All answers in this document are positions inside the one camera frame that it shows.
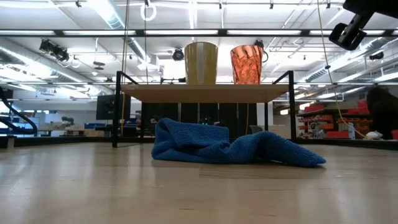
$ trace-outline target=wooden floor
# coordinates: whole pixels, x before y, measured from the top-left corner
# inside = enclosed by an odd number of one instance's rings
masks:
[[[152,145],[0,152],[0,223],[397,223],[398,152],[308,146],[327,163],[154,161]]]

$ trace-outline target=box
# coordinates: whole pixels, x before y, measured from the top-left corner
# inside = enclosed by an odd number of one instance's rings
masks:
[[[286,125],[268,125],[268,131],[279,135],[282,138],[291,139],[290,126]]]
[[[105,137],[105,131],[85,130],[86,137]]]

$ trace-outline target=crumpled blue cloth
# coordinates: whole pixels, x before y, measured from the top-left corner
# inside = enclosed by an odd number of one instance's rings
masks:
[[[308,149],[274,133],[262,131],[229,143],[228,128],[161,119],[155,128],[152,157],[166,161],[243,164],[260,158],[299,167],[326,162]]]

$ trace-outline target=spotlight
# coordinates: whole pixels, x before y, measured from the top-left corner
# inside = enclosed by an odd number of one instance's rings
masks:
[[[184,59],[184,53],[182,52],[181,48],[176,48],[173,56],[172,56],[173,60],[175,61],[181,61]]]
[[[62,49],[59,46],[55,46],[53,52],[51,52],[50,55],[61,62],[69,61],[69,54],[67,52],[67,49]]]
[[[69,60],[68,50],[51,43],[49,40],[42,40],[39,50],[46,54],[50,54],[61,62],[67,62]]]
[[[379,60],[379,59],[382,59],[382,58],[384,58],[384,52],[379,52],[377,54],[369,56],[370,60]]]
[[[262,40],[256,40],[254,45],[259,46],[262,49],[264,49],[264,43],[262,43]]]

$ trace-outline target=wooden table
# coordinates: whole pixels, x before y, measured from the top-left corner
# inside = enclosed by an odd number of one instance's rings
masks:
[[[125,94],[145,103],[268,103],[289,85],[122,85]]]

